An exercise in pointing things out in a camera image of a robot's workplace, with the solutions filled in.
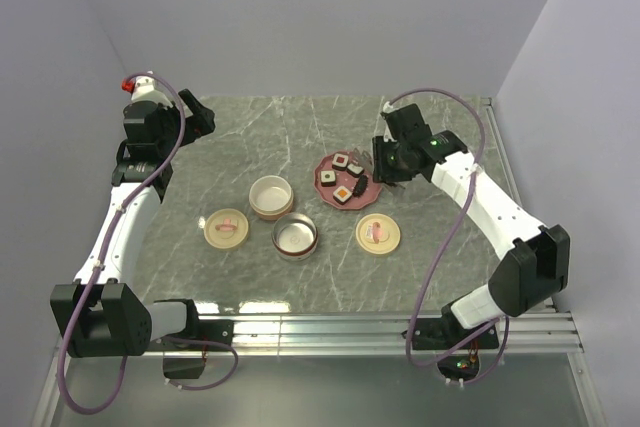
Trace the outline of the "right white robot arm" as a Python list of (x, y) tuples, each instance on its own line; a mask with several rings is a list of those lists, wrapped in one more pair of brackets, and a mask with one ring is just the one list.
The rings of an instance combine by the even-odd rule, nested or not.
[(372, 140), (377, 183), (424, 177), (449, 196), (484, 234), (498, 259), (490, 279), (450, 302), (429, 327), (413, 321), (433, 350), (470, 343), (484, 325), (518, 317), (568, 284), (570, 237), (524, 211), (481, 168), (475, 153), (453, 132), (432, 132), (415, 104), (385, 104), (385, 133)]

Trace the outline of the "sushi roll red centre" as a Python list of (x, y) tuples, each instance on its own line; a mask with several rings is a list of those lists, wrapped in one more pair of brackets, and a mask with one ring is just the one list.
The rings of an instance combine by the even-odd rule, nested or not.
[(349, 163), (349, 156), (342, 152), (336, 152), (332, 158), (332, 168), (335, 170), (345, 171)]

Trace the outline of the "black spiky food piece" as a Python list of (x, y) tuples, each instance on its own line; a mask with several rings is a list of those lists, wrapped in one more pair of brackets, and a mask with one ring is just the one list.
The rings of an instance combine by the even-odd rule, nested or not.
[(366, 192), (368, 183), (369, 178), (366, 175), (359, 176), (352, 190), (353, 196), (356, 198), (361, 197)]

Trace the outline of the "sushi roll pale centre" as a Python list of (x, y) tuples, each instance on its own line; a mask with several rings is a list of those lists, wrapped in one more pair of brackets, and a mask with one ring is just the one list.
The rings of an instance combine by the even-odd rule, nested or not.
[(364, 172), (364, 168), (360, 165), (354, 164), (354, 163), (349, 163), (347, 165), (346, 171), (349, 175), (358, 178), (360, 177), (363, 172)]

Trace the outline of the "sushi roll orange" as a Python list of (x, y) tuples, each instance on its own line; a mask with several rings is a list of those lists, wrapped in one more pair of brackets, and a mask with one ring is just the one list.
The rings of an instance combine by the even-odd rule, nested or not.
[(334, 190), (332, 197), (338, 204), (345, 205), (352, 198), (352, 192), (345, 186), (339, 186)]

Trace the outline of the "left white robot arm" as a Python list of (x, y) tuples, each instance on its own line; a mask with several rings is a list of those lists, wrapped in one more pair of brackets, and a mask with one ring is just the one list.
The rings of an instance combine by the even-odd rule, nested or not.
[(164, 200), (175, 146), (215, 130), (215, 114), (188, 89), (178, 93), (188, 113), (152, 89), (134, 93), (123, 110), (125, 138), (116, 152), (107, 216), (89, 257), (70, 284), (57, 285), (50, 305), (73, 358), (140, 356), (167, 337), (189, 349), (202, 335), (194, 301), (145, 305), (130, 282), (142, 242)]

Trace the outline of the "metal tongs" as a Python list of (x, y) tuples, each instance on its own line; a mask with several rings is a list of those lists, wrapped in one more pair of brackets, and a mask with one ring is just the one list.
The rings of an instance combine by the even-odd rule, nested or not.
[[(362, 166), (364, 168), (365, 173), (370, 177), (373, 178), (373, 173), (374, 173), (374, 163), (373, 163), (373, 157), (372, 155), (366, 151), (366, 150), (362, 150), (359, 148), (354, 148), (352, 150), (352, 157), (355, 160), (355, 162)], [(397, 196), (397, 197), (401, 197), (404, 192), (406, 191), (405, 187), (403, 185), (397, 184), (397, 183), (378, 183), (378, 186), (383, 187), (384, 189), (386, 189), (388, 192), (390, 192), (392, 195)]]

